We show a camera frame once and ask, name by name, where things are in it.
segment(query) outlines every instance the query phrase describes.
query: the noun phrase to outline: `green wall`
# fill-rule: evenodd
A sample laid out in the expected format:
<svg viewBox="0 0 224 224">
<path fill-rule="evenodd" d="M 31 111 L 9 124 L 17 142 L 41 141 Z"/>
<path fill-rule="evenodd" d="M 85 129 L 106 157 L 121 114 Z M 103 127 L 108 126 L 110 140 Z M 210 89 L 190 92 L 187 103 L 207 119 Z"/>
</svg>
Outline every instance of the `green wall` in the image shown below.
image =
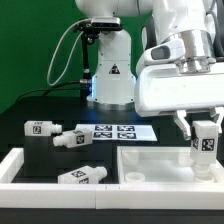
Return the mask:
<svg viewBox="0 0 224 224">
<path fill-rule="evenodd" d="M 78 11 L 74 0 L 0 1 L 0 113 L 10 107 L 20 94 L 48 88 L 46 75 L 57 42 L 64 31 L 81 18 L 85 16 Z M 142 53 L 140 23 L 138 18 L 122 18 L 122 22 L 132 36 L 134 73 L 137 60 Z M 76 36 L 77 34 L 71 33 L 65 39 L 52 78 L 56 78 L 62 71 Z M 96 47 L 96 45 L 90 47 L 90 63 L 93 71 L 97 64 Z M 74 81 L 81 75 L 79 43 L 63 81 Z"/>
</svg>

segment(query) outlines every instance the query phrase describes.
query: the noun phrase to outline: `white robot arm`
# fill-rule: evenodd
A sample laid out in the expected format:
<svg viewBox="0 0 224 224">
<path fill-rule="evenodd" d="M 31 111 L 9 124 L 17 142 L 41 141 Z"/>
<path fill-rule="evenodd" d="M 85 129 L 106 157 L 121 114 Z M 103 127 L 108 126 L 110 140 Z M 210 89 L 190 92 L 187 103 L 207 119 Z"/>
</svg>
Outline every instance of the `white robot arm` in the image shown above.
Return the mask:
<svg viewBox="0 0 224 224">
<path fill-rule="evenodd" d="M 90 18 L 137 16 L 138 6 L 142 14 L 152 10 L 152 0 L 76 0 L 76 4 Z"/>
<path fill-rule="evenodd" d="M 76 0 L 76 4 L 92 18 L 89 26 L 97 27 L 113 27 L 119 23 L 114 17 L 137 16 L 152 10 L 151 0 Z M 136 79 L 130 62 L 131 37 L 125 30 L 99 33 L 98 66 L 92 78 L 92 94 L 87 97 L 89 106 L 106 110 L 134 107 Z"/>
<path fill-rule="evenodd" d="M 216 1 L 153 0 L 157 46 L 139 60 L 135 108 L 140 116 L 173 115 L 191 140 L 196 177 L 207 180 L 215 163 L 224 117 L 224 63 L 216 63 L 213 17 Z M 187 113 L 209 111 L 212 121 L 194 121 Z"/>
</svg>

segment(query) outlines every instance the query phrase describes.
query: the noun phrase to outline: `black cable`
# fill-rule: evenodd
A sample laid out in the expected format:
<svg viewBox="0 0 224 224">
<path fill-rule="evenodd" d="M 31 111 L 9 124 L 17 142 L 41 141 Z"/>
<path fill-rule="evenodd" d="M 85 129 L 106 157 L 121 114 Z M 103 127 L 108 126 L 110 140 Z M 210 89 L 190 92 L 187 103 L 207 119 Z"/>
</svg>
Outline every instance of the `black cable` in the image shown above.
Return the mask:
<svg viewBox="0 0 224 224">
<path fill-rule="evenodd" d="M 222 43 L 221 43 L 221 35 L 220 35 L 220 30 L 219 30 L 219 22 L 218 22 L 218 19 L 216 17 L 216 14 L 214 13 L 214 11 L 209 10 L 207 12 L 207 15 L 209 15 L 209 14 L 214 19 L 215 31 L 216 31 L 216 38 L 215 39 L 216 39 L 216 44 L 217 44 L 219 53 L 220 53 L 221 57 L 224 57 L 224 50 L 223 50 Z"/>
<path fill-rule="evenodd" d="M 37 92 L 46 92 L 49 89 L 37 89 L 37 90 L 31 90 L 29 92 L 26 92 L 22 95 L 20 95 L 15 102 L 20 101 L 24 96 L 29 95 L 31 93 L 37 93 Z M 70 88 L 70 89 L 52 89 L 51 91 L 69 91 L 69 90 L 80 90 L 80 88 Z"/>
<path fill-rule="evenodd" d="M 214 10 L 214 7 L 215 7 L 215 3 L 217 2 L 217 0 L 213 0 L 212 2 L 212 5 L 211 5 L 211 8 L 209 11 L 213 11 Z"/>
<path fill-rule="evenodd" d="M 52 88 L 46 90 L 46 92 L 42 95 L 42 96 L 47 96 L 51 91 L 53 91 L 54 89 L 60 88 L 60 87 L 64 87 L 64 86 L 68 86 L 68 85 L 74 85 L 74 84 L 80 84 L 79 81 L 73 81 L 73 82 L 64 82 L 58 85 L 53 86 Z"/>
<path fill-rule="evenodd" d="M 142 23 L 142 17 L 141 17 L 141 12 L 140 12 L 139 0 L 137 0 L 137 7 L 138 7 L 138 18 L 139 18 L 140 26 L 142 28 L 143 27 L 143 23 Z"/>
</svg>

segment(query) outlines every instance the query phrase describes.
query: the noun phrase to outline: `white cylinder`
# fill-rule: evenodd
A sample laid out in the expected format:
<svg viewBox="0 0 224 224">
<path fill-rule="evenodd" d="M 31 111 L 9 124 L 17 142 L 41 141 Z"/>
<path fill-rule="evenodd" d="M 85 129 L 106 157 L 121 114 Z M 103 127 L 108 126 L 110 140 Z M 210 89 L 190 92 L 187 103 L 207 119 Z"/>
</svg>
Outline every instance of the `white cylinder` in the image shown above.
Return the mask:
<svg viewBox="0 0 224 224">
<path fill-rule="evenodd" d="M 63 145 L 66 145 L 66 143 L 67 143 L 67 139 L 63 135 L 53 138 L 54 146 L 63 146 Z"/>
<path fill-rule="evenodd" d="M 203 0 L 153 0 L 157 44 L 188 30 L 206 30 Z"/>
<path fill-rule="evenodd" d="M 139 172 L 130 172 L 130 173 L 127 173 L 125 175 L 125 180 L 126 182 L 131 182 L 131 183 L 134 183 L 134 182 L 145 182 L 145 175 L 143 173 L 139 173 Z"/>
<path fill-rule="evenodd" d="M 198 177 L 195 176 L 194 177 L 194 181 L 196 183 L 214 183 L 215 182 L 215 178 L 210 174 L 207 177 Z"/>
<path fill-rule="evenodd" d="M 51 126 L 51 132 L 52 133 L 61 133 L 62 132 L 62 126 L 61 125 L 58 125 L 58 124 L 55 124 L 55 125 L 52 125 Z"/>
<path fill-rule="evenodd" d="M 105 167 L 98 166 L 95 169 L 97 170 L 98 177 L 99 177 L 99 181 L 102 180 L 103 178 L 105 178 L 107 176 L 107 170 L 106 170 Z"/>
<path fill-rule="evenodd" d="M 197 177 L 202 177 L 202 178 L 206 178 L 209 176 L 209 164 L 205 164 L 205 165 L 200 165 L 200 164 L 195 164 L 194 166 L 194 173 L 195 176 Z"/>
</svg>

